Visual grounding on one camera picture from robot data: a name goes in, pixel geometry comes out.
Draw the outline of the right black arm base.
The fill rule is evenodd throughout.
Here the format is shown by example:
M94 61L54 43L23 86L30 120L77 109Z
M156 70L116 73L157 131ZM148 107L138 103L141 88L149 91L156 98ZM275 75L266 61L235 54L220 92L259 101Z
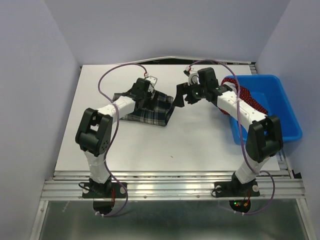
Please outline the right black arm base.
M251 198L260 196L260 189L255 180L241 184L235 181L218 181L214 183L211 196L229 198L229 207L235 213L248 214L251 209Z

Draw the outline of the red polka dot skirt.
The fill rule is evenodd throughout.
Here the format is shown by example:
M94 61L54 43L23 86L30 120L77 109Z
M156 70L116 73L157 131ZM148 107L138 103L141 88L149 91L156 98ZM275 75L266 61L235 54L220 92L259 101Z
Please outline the red polka dot skirt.
M231 77L225 77L222 82L221 85L227 85L229 86L233 92L237 93L238 92L238 85L235 79L231 78ZM268 115L268 111L260 104L258 103L251 95L250 91L243 87L240 86L240 99L245 101L248 105L250 105L252 108L254 108L255 110Z

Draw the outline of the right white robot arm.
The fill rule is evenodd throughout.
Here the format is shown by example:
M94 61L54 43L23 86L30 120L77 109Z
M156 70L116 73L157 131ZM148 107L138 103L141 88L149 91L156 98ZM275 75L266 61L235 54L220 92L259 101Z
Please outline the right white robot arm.
M194 70L188 66L184 74L188 81L176 86L174 106L183 108L185 103L192 105L205 99L236 119L239 128L247 132L246 140L241 143L244 162L234 174L236 179L230 182L231 192L242 195L263 165L283 148L280 119L258 111L241 99L241 86L235 78L220 84L211 67Z

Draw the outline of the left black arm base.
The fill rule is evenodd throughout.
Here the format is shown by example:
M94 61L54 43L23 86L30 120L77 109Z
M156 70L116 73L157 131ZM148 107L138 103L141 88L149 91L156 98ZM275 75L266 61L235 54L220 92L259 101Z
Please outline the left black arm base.
M102 187L94 187L93 183L80 182L78 186L82 189L82 198L85 200L93 200L92 208L96 216L115 217L126 206L128 202L126 182L118 184L116 182L107 182ZM120 209L116 209L116 200L124 200L125 203Z

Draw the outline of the navy plaid pleated skirt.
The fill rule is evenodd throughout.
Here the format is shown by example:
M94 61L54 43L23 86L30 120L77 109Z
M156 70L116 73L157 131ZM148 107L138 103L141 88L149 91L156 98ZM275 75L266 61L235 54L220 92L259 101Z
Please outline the navy plaid pleated skirt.
M133 90L133 88L131 88L127 92L115 93L112 101L115 102L120 96L132 97L134 100L136 100L137 96L142 91L143 90ZM156 99L154 109L135 108L135 111L123 116L121 119L125 121L141 122L165 127L175 109L175 106L173 105L174 98L157 90L155 91L154 98Z

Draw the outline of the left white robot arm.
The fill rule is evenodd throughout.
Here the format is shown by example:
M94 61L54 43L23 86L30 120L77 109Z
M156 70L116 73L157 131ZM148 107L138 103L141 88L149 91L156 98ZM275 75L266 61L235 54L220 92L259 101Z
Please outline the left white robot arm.
M120 118L143 108L153 110L159 93L157 78L138 78L131 89L121 93L115 101L98 108L87 108L81 118L75 142L84 152L90 171L89 184L84 189L100 197L111 193L111 174L105 167L105 154L112 142L112 128L119 127Z

